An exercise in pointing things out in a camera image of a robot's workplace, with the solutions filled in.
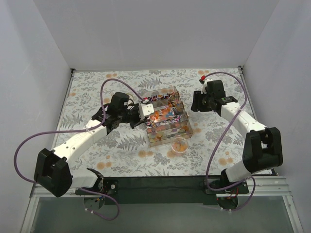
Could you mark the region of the silver metal scoop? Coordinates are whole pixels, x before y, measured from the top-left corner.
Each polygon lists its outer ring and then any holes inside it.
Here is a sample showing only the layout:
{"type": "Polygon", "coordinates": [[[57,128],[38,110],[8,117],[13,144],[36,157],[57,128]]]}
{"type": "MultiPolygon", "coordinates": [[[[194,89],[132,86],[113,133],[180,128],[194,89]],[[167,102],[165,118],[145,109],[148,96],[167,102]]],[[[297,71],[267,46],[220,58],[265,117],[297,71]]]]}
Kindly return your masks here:
{"type": "Polygon", "coordinates": [[[161,122],[162,121],[162,114],[160,114],[159,112],[155,112],[149,116],[149,120],[153,123],[161,122]]]}

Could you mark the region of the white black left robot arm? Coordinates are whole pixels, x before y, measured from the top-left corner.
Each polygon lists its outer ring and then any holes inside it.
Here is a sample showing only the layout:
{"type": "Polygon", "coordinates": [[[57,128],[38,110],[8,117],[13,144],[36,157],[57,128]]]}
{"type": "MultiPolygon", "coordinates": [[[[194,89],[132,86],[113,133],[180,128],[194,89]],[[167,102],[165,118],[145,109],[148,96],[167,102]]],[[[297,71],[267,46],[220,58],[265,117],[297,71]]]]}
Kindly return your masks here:
{"type": "Polygon", "coordinates": [[[76,133],[52,150],[43,149],[39,152],[34,181],[56,197],[61,197],[71,188],[85,188],[92,194],[99,194],[104,189],[104,177],[100,172],[88,168],[85,172],[76,173],[70,170],[70,166],[121,123],[135,128],[152,113],[153,105],[147,99],[131,103],[129,95],[115,93],[111,102],[101,106],[91,117],[83,132],[76,133]]]}

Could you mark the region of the clear plastic jar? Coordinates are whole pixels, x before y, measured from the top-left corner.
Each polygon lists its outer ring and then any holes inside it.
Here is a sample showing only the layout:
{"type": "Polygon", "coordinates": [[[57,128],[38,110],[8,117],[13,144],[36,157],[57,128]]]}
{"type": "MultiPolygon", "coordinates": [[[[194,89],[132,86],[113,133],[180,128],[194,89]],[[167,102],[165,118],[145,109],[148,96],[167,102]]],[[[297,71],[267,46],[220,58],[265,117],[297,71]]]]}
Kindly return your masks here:
{"type": "Polygon", "coordinates": [[[171,148],[172,148],[172,153],[175,156],[182,156],[187,152],[189,148],[189,144],[186,139],[182,137],[178,137],[172,141],[171,148]]]}

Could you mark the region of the clear acrylic candy organizer box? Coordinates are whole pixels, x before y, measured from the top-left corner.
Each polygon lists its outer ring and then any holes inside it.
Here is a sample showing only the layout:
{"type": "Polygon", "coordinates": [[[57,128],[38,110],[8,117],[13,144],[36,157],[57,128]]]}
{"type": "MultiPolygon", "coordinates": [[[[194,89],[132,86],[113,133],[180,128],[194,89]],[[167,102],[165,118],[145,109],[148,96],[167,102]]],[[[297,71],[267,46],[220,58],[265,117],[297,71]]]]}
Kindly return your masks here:
{"type": "Polygon", "coordinates": [[[146,131],[151,147],[171,143],[178,137],[192,137],[189,116],[175,86],[149,91],[143,97],[153,104],[155,112],[162,114],[162,121],[158,123],[147,117],[146,131]]]}

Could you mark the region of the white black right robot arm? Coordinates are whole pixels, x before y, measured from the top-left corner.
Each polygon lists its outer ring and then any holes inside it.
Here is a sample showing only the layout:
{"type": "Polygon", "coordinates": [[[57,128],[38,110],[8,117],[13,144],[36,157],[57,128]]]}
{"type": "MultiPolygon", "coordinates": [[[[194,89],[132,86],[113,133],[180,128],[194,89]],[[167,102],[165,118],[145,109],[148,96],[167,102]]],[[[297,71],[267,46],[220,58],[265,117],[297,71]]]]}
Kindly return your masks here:
{"type": "Polygon", "coordinates": [[[207,183],[211,191],[233,192],[244,180],[258,172],[283,163],[281,135],[276,127],[268,128],[242,109],[233,96],[227,96],[221,80],[202,78],[200,91],[194,91],[191,110],[216,112],[244,138],[242,159],[224,169],[218,180],[207,183]]]}

